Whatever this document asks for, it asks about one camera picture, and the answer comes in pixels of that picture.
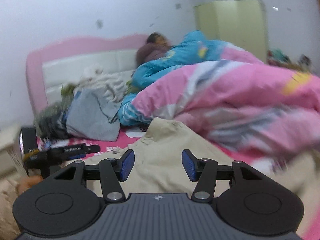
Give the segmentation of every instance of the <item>metal bolt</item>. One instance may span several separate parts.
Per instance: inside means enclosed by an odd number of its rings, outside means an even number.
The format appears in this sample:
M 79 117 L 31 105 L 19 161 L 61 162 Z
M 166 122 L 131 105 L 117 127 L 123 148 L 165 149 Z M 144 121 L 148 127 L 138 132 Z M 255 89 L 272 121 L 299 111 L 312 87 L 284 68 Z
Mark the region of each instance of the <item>metal bolt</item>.
M 110 192 L 107 195 L 107 198 L 111 200 L 119 200 L 122 198 L 122 194 L 120 192 Z
M 195 193 L 195 198 L 197 199 L 207 199 L 210 197 L 210 194 L 205 191 L 198 191 Z

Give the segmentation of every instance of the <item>gray ribbed panel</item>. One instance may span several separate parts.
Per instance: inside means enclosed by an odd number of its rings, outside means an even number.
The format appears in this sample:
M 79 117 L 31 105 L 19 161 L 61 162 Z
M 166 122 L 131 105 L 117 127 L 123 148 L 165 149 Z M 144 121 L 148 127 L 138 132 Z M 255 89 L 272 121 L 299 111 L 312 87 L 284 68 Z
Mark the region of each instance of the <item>gray ribbed panel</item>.
M 94 225 L 56 240 L 301 240 L 294 233 L 278 237 L 250 236 L 225 224 L 208 204 L 187 194 L 132 194 L 108 205 Z M 24 236 L 18 240 L 45 240 Z

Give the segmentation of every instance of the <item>bed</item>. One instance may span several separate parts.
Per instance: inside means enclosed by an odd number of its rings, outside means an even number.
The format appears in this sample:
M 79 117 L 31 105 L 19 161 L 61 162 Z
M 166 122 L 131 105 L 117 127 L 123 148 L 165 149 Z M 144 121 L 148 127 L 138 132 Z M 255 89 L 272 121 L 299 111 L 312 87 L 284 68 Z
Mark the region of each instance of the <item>bed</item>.
M 31 105 L 35 114 L 47 106 L 61 100 L 61 87 L 69 82 L 78 82 L 85 68 L 103 67 L 108 73 L 119 73 L 128 81 L 135 64 L 135 53 L 141 47 L 147 35 L 135 34 L 119 39 L 107 40 L 94 37 L 77 37 L 50 44 L 44 48 L 31 52 L 26 62 L 26 78 Z M 105 152 L 116 152 L 118 147 L 125 148 L 145 134 L 139 127 L 121 128 L 116 142 L 102 142 L 74 138 L 59 141 L 56 146 L 86 143 L 100 145 L 101 152 L 87 155 L 102 155 Z M 232 159 L 240 159 L 262 172 L 272 169 L 271 158 L 254 152 L 241 154 L 220 149 Z M 315 222 L 305 234 L 306 239 L 318 239 L 319 233 Z

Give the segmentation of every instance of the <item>dark hair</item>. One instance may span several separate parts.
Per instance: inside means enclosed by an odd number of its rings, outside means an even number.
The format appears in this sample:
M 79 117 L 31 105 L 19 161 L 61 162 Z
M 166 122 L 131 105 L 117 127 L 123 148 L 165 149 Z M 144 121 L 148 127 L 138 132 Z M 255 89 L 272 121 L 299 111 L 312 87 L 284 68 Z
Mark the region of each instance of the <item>dark hair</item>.
M 158 37 L 160 37 L 161 34 L 155 32 L 155 33 L 152 33 L 148 38 L 147 38 L 147 43 L 156 43 L 156 39 Z

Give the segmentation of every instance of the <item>wardrobe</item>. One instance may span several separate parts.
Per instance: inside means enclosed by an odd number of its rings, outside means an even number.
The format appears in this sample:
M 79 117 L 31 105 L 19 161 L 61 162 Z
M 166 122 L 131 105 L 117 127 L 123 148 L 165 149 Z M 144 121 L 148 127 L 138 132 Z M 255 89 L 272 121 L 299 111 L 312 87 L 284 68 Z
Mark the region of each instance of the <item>wardrobe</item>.
M 214 1 L 196 6 L 195 14 L 207 39 L 231 42 L 266 62 L 268 34 L 260 0 Z

